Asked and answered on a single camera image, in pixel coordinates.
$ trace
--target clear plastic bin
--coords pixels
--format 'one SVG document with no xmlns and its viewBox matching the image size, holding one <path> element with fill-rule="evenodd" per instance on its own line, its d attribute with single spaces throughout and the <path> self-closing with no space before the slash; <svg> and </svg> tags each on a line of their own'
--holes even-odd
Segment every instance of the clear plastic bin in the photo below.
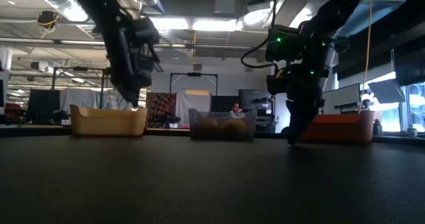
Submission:
<svg viewBox="0 0 425 224">
<path fill-rule="evenodd" d="M 252 140 L 256 119 L 256 110 L 234 114 L 189 109 L 191 138 L 194 140 Z"/>
<path fill-rule="evenodd" d="M 145 131 L 147 108 L 108 110 L 70 105 L 71 130 L 82 136 L 141 136 Z"/>
</svg>

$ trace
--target table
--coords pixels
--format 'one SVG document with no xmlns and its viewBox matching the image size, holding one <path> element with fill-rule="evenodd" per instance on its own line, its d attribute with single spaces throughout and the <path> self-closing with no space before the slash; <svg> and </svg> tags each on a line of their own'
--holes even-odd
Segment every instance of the table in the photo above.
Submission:
<svg viewBox="0 0 425 224">
<path fill-rule="evenodd" d="M 423 223 L 425 149 L 0 139 L 2 223 Z"/>
</svg>

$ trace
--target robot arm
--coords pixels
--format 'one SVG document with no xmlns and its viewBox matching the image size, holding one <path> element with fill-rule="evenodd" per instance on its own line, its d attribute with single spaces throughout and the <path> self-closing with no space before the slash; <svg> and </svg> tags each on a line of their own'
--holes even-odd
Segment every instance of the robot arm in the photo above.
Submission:
<svg viewBox="0 0 425 224">
<path fill-rule="evenodd" d="M 286 93 L 291 113 L 288 141 L 295 144 L 324 105 L 329 74 L 327 57 L 335 52 L 334 36 L 362 0 L 330 0 L 298 29 L 274 25 L 269 32 L 266 60 L 286 60 L 286 67 L 268 76 L 270 94 Z"/>
<path fill-rule="evenodd" d="M 151 72 L 159 62 L 153 45 L 159 33 L 149 18 L 133 20 L 116 0 L 77 0 L 102 34 L 111 68 L 111 82 L 125 100 L 138 107 L 140 88 L 151 85 Z M 152 57 L 140 54 L 144 45 Z"/>
</svg>

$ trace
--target window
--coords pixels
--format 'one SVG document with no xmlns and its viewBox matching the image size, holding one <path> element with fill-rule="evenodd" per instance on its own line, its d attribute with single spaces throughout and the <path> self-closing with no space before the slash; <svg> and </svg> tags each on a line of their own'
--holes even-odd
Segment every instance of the window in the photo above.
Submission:
<svg viewBox="0 0 425 224">
<path fill-rule="evenodd" d="M 425 132 L 425 82 L 408 86 L 410 124 L 418 132 Z"/>
<path fill-rule="evenodd" d="M 399 103 L 392 104 L 381 104 L 378 99 L 375 98 L 375 95 L 369 89 L 369 85 L 372 82 L 380 82 L 389 79 L 395 79 L 396 73 L 391 72 L 381 77 L 372 79 L 366 82 L 365 85 L 365 94 L 363 95 L 363 100 L 370 100 L 371 105 L 369 108 L 372 111 L 381 111 L 382 112 L 382 130 L 385 132 L 399 132 L 400 128 L 400 112 L 399 112 Z"/>
</svg>

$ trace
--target person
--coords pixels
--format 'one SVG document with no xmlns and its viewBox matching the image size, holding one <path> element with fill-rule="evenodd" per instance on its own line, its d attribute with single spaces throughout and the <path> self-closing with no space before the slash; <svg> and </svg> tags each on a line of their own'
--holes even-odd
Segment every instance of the person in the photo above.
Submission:
<svg viewBox="0 0 425 224">
<path fill-rule="evenodd" d="M 234 103 L 233 104 L 233 107 L 232 107 L 232 111 L 230 111 L 231 113 L 234 113 L 234 114 L 238 114 L 238 113 L 240 113 L 242 110 L 241 109 L 239 109 L 239 103 Z"/>
</svg>

